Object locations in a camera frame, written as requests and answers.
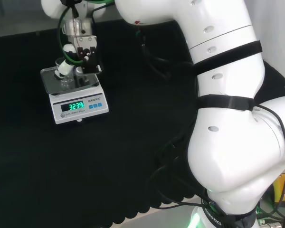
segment black fabric surface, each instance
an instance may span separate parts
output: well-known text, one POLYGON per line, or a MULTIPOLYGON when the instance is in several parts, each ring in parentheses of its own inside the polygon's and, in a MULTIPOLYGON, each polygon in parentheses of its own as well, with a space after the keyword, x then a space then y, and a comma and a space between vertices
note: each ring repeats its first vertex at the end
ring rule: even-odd
MULTIPOLYGON (((124 21, 97 26, 110 113, 55 125, 39 72, 61 54, 55 30, 0 38, 0 228, 89 228, 121 223, 159 206, 145 181, 155 151, 182 131, 196 112, 194 72, 171 69, 162 82, 143 60, 137 28, 124 21)), ((189 60, 175 22, 146 28, 150 51, 189 60)), ((285 79, 266 65, 260 103, 285 95, 285 79)), ((194 183, 185 161, 176 166, 194 183)), ((176 200, 193 192, 160 176, 176 200)))

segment scale label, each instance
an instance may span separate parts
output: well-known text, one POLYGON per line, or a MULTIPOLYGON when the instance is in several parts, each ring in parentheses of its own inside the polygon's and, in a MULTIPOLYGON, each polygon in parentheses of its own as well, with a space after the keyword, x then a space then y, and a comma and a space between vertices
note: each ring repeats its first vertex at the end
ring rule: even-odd
POLYGON ((53 111, 57 120, 73 116, 80 117, 82 114, 99 112, 106 108, 107 104, 103 94, 80 97, 53 104, 53 111))

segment yellow object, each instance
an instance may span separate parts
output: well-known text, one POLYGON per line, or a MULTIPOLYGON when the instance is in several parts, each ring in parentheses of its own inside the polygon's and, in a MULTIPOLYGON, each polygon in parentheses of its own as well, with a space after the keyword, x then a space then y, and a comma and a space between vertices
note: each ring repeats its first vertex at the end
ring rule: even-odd
POLYGON ((279 203, 285 183, 285 174, 281 174, 273 183, 275 190, 275 204, 279 203))

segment green light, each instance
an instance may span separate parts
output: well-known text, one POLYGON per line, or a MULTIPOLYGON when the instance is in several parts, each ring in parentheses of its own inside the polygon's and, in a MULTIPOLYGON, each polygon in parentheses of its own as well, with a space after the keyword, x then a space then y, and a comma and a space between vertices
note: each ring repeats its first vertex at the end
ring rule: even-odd
POLYGON ((196 228, 197 225, 198 225, 198 223, 200 222, 199 219, 200 219, 200 216, 198 215, 198 213, 196 213, 196 214, 193 216, 193 218, 192 218, 192 220, 191 220, 191 222, 190 222, 188 228, 196 228))
POLYGON ((74 110, 74 109, 78 109, 78 108, 83 108, 85 105, 83 102, 79 102, 79 103, 72 103, 69 104, 69 110, 74 110))

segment green cable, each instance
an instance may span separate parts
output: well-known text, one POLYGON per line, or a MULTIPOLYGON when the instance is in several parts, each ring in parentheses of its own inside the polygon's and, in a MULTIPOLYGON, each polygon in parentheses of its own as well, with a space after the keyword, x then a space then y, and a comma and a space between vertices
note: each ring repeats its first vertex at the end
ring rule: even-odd
POLYGON ((110 2, 114 2, 114 0, 101 0, 101 1, 89 1, 90 3, 94 3, 94 4, 104 4, 104 3, 110 3, 110 2))
POLYGON ((83 61, 80 60, 80 61, 75 61, 73 59, 71 59, 67 54, 66 52, 64 51, 63 49, 63 46, 62 46, 62 43, 61 43, 61 39, 60 39, 60 26, 61 26, 61 23, 62 23, 62 20, 63 18, 65 17, 65 15, 67 14, 68 10, 70 8, 66 8, 63 13, 61 14, 60 18, 59 18, 59 22, 58 22, 58 31, 57 31, 57 38, 58 38, 58 42, 60 44, 60 49, 62 50, 62 54, 64 56, 65 59, 67 59, 68 61, 70 61, 71 63, 73 63, 74 65, 78 65, 78 64, 82 64, 83 61))

